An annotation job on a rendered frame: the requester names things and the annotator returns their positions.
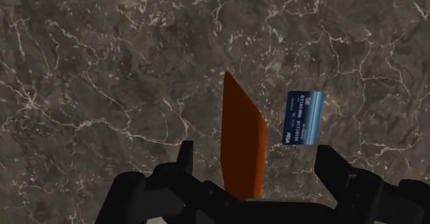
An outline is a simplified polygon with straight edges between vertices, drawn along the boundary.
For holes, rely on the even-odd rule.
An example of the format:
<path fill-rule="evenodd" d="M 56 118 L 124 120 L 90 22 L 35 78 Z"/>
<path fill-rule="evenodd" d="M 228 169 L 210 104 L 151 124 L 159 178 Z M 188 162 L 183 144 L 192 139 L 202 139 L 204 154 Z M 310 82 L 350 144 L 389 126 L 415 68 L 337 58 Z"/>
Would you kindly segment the blue bank card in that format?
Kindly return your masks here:
<path fill-rule="evenodd" d="M 317 139 L 324 93 L 289 91 L 287 94 L 283 145 L 313 145 Z"/>

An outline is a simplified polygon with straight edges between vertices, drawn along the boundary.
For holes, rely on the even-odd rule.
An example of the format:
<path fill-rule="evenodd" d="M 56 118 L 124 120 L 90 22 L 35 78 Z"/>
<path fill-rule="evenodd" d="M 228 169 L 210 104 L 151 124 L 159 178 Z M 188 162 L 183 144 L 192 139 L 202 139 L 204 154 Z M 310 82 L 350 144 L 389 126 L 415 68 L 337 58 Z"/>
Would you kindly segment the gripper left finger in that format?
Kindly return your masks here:
<path fill-rule="evenodd" d="M 236 199 L 211 181 L 192 176 L 194 142 L 183 141 L 175 162 L 157 165 L 146 177 L 124 172 L 115 177 L 95 224 L 226 224 Z"/>

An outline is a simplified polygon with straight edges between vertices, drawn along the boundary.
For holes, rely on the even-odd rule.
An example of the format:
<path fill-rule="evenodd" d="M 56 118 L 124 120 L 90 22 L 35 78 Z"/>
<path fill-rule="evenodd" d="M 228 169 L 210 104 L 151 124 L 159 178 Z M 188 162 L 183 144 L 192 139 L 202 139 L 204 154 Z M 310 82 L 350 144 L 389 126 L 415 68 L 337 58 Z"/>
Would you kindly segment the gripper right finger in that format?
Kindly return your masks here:
<path fill-rule="evenodd" d="M 319 145 L 314 172 L 337 201 L 343 224 L 430 224 L 430 184 L 403 179 L 397 185 L 348 163 L 329 145 Z"/>

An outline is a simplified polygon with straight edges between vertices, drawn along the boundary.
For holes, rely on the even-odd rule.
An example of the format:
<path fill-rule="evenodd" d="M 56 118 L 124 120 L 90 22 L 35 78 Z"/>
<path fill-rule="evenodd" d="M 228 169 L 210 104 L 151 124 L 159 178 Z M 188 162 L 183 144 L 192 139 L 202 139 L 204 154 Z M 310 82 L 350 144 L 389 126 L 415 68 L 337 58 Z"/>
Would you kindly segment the orange flat slab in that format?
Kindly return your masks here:
<path fill-rule="evenodd" d="M 260 198 L 265 141 L 262 114 L 232 74 L 226 72 L 220 161 L 225 190 L 240 201 Z"/>

